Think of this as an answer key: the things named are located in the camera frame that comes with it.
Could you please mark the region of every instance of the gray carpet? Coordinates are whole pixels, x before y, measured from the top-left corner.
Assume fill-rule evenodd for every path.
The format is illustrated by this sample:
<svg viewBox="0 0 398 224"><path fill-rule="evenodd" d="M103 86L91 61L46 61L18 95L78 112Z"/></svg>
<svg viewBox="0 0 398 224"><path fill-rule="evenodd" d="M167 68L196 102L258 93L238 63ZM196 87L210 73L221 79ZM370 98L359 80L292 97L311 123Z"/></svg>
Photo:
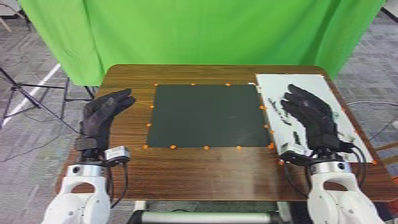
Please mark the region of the gray carpet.
<svg viewBox="0 0 398 224"><path fill-rule="evenodd" d="M23 20L7 20L14 33L0 27L0 66L18 81L38 83L52 70L57 61L46 49L41 37L29 32ZM380 13L352 58L347 62L340 77L334 80L347 102L375 100L398 102L398 24ZM48 84L62 86L66 75L55 73ZM0 80L0 113L7 83ZM85 97L82 87L73 87L71 97ZM45 104L59 111L62 91L52 90ZM78 127L84 102L68 103L66 121ZM398 110L388 105L352 105L357 120L372 137L398 115ZM30 110L18 115L0 131L0 223L39 223L45 209L53 199L53 185L77 135L53 121L41 110ZM379 146L398 141L398 131L389 128L373 139ZM6 158L29 152L7 162ZM398 155L398 150L380 152L380 157ZM398 165L391 165L389 172L398 175ZM123 201L112 211L110 223L125 223L132 214L133 203ZM197 203L153 202L153 211L268 211L270 203Z"/></svg>

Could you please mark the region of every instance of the green screen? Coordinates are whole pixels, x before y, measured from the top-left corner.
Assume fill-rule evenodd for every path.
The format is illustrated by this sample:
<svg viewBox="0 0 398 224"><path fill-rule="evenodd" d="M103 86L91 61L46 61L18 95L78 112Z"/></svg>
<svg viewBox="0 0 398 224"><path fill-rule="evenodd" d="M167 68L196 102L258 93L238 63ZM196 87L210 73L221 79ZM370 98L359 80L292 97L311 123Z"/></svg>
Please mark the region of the green screen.
<svg viewBox="0 0 398 224"><path fill-rule="evenodd" d="M22 0L77 85L116 64L316 65L336 77L384 0Z"/></svg>

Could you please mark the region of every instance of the robotic hand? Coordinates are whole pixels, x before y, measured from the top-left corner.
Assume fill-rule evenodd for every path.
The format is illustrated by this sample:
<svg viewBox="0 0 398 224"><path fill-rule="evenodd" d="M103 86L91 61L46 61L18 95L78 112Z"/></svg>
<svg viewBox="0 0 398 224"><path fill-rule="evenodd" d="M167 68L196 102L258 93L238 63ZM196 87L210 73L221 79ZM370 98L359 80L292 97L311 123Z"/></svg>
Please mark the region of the robotic hand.
<svg viewBox="0 0 398 224"><path fill-rule="evenodd" d="M309 167L311 192L308 198L309 216L315 224L382 224L373 203L357 186L350 164L340 152L350 152L350 143L340 141L332 110L322 99L295 85L281 101L283 108L306 127L308 147L313 156L293 152L281 159L299 166ZM347 191L325 189L325 183L340 184Z"/></svg>
<svg viewBox="0 0 398 224"><path fill-rule="evenodd" d="M103 167L126 166L130 154L125 147L109 149L110 125L116 115L133 105L132 89L100 97L84 108L84 121L75 144L82 152L78 162L68 167L59 195L50 203L43 224L105 224L110 215L110 197L105 190ZM73 193L80 184L91 184L93 193Z"/></svg>

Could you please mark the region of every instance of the orange marker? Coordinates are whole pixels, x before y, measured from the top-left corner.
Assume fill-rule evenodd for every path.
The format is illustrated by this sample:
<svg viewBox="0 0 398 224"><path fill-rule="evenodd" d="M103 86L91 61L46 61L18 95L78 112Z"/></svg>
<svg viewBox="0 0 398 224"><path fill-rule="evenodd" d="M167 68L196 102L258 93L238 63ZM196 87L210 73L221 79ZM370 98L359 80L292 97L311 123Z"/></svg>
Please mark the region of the orange marker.
<svg viewBox="0 0 398 224"><path fill-rule="evenodd" d="M276 148L276 144L274 142L270 143L270 145L267 146L268 149L274 149Z"/></svg>

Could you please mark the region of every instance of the dark green mat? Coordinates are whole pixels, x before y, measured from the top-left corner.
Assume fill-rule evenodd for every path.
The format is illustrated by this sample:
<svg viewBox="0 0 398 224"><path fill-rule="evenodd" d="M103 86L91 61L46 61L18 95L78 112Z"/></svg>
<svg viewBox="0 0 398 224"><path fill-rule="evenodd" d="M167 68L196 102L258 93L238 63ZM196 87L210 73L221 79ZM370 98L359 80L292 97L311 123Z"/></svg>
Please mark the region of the dark green mat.
<svg viewBox="0 0 398 224"><path fill-rule="evenodd" d="M265 147L265 123L254 86L157 87L149 147Z"/></svg>

